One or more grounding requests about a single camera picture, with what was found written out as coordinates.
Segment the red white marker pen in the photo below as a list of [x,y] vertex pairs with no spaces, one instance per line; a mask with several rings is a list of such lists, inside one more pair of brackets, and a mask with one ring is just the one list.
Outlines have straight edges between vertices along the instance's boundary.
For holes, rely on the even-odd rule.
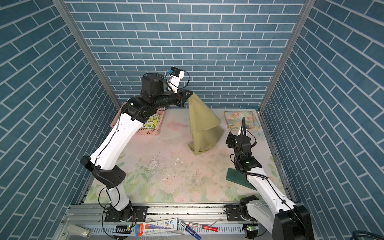
[[192,227],[192,228],[203,229],[203,230],[216,232],[216,233],[219,232],[219,228],[217,228],[217,227],[202,225],[202,224],[198,224],[198,223],[188,223],[188,226]]

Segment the white red blue box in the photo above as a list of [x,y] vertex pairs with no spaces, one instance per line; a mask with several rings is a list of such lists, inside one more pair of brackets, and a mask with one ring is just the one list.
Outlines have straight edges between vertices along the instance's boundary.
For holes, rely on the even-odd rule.
[[152,234],[173,232],[178,229],[178,218],[147,222],[135,227],[136,237],[143,237]]

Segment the blue marker pen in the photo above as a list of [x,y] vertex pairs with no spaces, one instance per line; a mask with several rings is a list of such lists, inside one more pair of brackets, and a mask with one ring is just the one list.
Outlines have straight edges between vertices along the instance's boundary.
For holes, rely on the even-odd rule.
[[202,240],[202,237],[200,235],[198,235],[191,227],[189,227],[187,224],[185,224],[182,220],[179,220],[178,223],[182,227],[183,230],[185,230],[187,233],[189,233],[191,236],[193,236],[196,240]]

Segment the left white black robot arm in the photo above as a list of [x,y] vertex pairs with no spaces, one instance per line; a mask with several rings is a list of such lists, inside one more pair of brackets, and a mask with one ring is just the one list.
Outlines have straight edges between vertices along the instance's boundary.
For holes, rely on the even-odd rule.
[[125,193],[125,172],[117,166],[117,160],[134,134],[160,108],[183,107],[192,91],[180,87],[187,71],[171,68],[168,74],[147,73],[142,76],[142,89],[137,97],[129,99],[121,108],[118,120],[103,143],[81,164],[102,183],[112,207],[120,214],[131,211],[131,201]]

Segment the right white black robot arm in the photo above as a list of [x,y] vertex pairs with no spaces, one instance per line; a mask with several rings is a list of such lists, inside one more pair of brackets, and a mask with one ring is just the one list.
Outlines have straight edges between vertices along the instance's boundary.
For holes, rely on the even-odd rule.
[[237,136],[229,133],[226,144],[234,150],[235,171],[258,191],[268,205],[265,207],[255,196],[241,199],[243,218],[257,220],[274,240],[313,240],[310,212],[288,199],[270,181],[262,165],[252,156],[254,144],[251,144],[246,131],[240,131]]

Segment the pink plastic basket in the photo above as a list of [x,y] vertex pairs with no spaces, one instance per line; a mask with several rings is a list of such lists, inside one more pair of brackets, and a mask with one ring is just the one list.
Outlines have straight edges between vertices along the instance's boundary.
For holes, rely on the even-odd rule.
[[142,134],[142,135],[158,135],[165,116],[165,108],[156,110],[156,112],[147,118],[145,123],[132,120],[128,114],[129,104],[124,103],[114,120],[111,123],[111,134],[120,130],[128,130],[128,133]]

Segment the left corner aluminium post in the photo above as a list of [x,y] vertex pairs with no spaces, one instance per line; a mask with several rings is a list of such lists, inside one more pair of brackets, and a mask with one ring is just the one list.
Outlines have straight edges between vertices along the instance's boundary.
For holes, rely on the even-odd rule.
[[97,77],[99,78],[99,81],[101,82],[102,86],[106,90],[107,94],[109,95],[110,99],[112,100],[113,104],[117,109],[121,107],[120,102],[118,101],[118,98],[116,97],[113,89],[111,88],[103,70],[101,69],[99,63],[97,62],[90,46],[88,45],[86,39],[84,38],[83,34],[81,33],[81,30],[79,29],[74,17],[70,13],[65,1],[62,0],[52,0],[54,6],[58,10],[59,14],[63,18],[64,22],[66,23],[67,27],[69,28],[71,34],[75,38],[76,42],[78,43],[80,49],[82,50],[83,54],[87,58],[90,66],[95,71]]

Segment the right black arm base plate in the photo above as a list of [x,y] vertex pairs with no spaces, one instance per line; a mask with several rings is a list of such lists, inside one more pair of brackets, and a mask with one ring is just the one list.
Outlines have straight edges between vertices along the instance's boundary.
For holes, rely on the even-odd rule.
[[223,210],[228,222],[257,222],[255,218],[252,218],[248,215],[246,208],[242,207],[241,205],[227,204],[223,206]]

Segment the lemon print skirt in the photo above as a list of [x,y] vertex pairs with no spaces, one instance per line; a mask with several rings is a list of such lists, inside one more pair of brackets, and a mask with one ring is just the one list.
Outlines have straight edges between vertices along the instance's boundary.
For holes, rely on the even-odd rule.
[[162,119],[162,112],[156,112],[142,126],[142,129],[157,130]]

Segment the corner aluminium post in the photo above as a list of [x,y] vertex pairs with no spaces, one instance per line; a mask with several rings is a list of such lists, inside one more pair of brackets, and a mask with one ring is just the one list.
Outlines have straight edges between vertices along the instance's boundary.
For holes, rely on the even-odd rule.
[[113,104],[117,109],[121,107],[120,102],[118,101],[118,98],[116,97],[113,89],[111,88],[103,70],[101,69],[99,63],[97,62],[90,46],[88,45],[86,39],[84,38],[83,34],[81,33],[81,30],[79,29],[74,17],[70,13],[65,1],[62,0],[52,0],[54,6],[58,10],[59,14],[63,18],[64,22],[66,23],[67,27],[69,28],[71,34],[75,38],[76,42],[78,43],[80,49],[82,50],[83,54],[87,58],[90,66],[95,71],[97,77],[99,78],[99,81],[101,82],[102,86],[106,90],[107,94],[109,95],[110,99],[112,100]]
[[288,61],[288,58],[289,58],[289,56],[290,56],[298,38],[299,38],[299,35],[300,35],[300,33],[304,27],[304,24],[305,24],[307,18],[309,17],[309,14],[310,14],[315,2],[316,2],[315,0],[308,0],[308,1],[305,1],[304,5],[303,5],[303,8],[302,8],[302,10],[299,14],[299,17],[298,17],[298,21],[293,28],[292,34],[291,34],[291,36],[287,42],[287,45],[283,51],[283,54],[279,60],[279,64],[276,67],[274,75],[271,78],[270,84],[267,87],[266,93],[265,93],[263,100],[260,104],[260,107],[259,107],[260,113],[262,113],[265,110],[265,108],[267,107],[267,103],[268,103],[268,101],[272,95],[272,92],[279,81],[279,77],[282,74],[282,71],[283,71],[283,69],[284,69],[284,67]]

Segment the beige plastic piece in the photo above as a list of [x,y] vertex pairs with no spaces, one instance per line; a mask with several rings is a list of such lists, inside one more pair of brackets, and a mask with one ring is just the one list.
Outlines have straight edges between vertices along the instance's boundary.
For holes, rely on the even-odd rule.
[[67,232],[81,236],[83,238],[90,238],[92,235],[91,230],[82,228],[82,227],[77,226],[77,225],[68,225],[67,226]]

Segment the dark green rectangular block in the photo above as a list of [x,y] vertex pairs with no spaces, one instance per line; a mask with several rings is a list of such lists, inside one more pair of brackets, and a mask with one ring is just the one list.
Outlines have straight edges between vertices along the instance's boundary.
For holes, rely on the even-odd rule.
[[237,170],[228,168],[227,170],[227,175],[226,175],[226,180],[238,185],[241,185],[243,187],[256,190],[256,188],[249,183],[247,180],[247,177],[241,173],[239,173]]

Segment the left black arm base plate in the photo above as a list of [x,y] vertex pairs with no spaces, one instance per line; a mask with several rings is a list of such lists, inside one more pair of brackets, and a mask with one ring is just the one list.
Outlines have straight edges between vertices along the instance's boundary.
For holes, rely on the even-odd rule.
[[107,207],[104,210],[104,221],[107,223],[118,222],[144,222],[147,217],[148,206],[127,206],[121,211],[117,211],[114,207]]

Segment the aluminium front rail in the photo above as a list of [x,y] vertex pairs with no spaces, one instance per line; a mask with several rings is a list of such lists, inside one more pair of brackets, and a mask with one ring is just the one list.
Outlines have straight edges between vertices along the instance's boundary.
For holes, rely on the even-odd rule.
[[[147,217],[144,222],[118,222],[107,223],[104,221],[104,210],[109,205],[99,206],[91,204],[71,205],[62,221],[58,231],[54,235],[56,240],[67,240],[70,236],[80,237],[67,232],[68,225],[77,225],[92,231],[91,237],[104,236],[108,240],[129,240],[135,235],[135,227],[142,223],[178,218],[185,224],[198,223],[219,228],[219,232],[211,232],[203,229],[192,228],[202,240],[209,235],[238,235],[252,240],[269,233],[257,222],[228,222],[223,206],[227,204],[240,205],[240,203],[163,203],[163,204],[134,204],[133,206],[148,206]],[[178,229],[173,232],[165,232],[147,235],[143,237],[176,236],[183,239],[193,239],[178,223]]]

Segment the olive green skirt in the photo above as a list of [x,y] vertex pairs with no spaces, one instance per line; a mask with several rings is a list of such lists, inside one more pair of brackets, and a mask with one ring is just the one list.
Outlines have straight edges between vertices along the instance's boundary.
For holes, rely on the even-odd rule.
[[196,94],[188,99],[188,103],[192,135],[189,148],[194,155],[199,155],[214,148],[224,130],[221,127],[221,120]]

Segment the right corner aluminium post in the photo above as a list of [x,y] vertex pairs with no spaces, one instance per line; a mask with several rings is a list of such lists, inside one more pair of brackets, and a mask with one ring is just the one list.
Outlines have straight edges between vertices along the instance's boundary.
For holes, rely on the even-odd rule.
[[282,71],[283,71],[283,69],[284,69],[284,67],[288,61],[288,58],[289,58],[289,56],[290,56],[298,38],[299,38],[299,35],[300,35],[300,33],[304,27],[304,24],[305,24],[307,18],[309,17],[309,14],[310,14],[315,2],[316,2],[315,0],[308,0],[308,1],[305,1],[304,5],[303,5],[303,8],[302,8],[302,10],[299,14],[299,17],[298,17],[298,21],[293,28],[292,34],[291,34],[291,36],[287,42],[287,45],[283,51],[283,54],[279,60],[279,64],[276,67],[274,75],[271,78],[270,84],[267,87],[266,93],[265,93],[263,100],[260,104],[260,107],[259,107],[260,113],[262,113],[265,110],[265,108],[267,107],[267,103],[268,103],[268,101],[272,95],[272,92],[279,81],[279,77],[282,74]]

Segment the pastel floral skirt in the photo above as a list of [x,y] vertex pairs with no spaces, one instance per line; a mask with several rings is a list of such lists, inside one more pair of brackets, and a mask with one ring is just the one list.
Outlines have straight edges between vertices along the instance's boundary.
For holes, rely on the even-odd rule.
[[252,111],[225,111],[224,116],[230,131],[240,130],[243,118],[246,119],[246,125],[249,126],[249,129],[260,127],[256,115]]

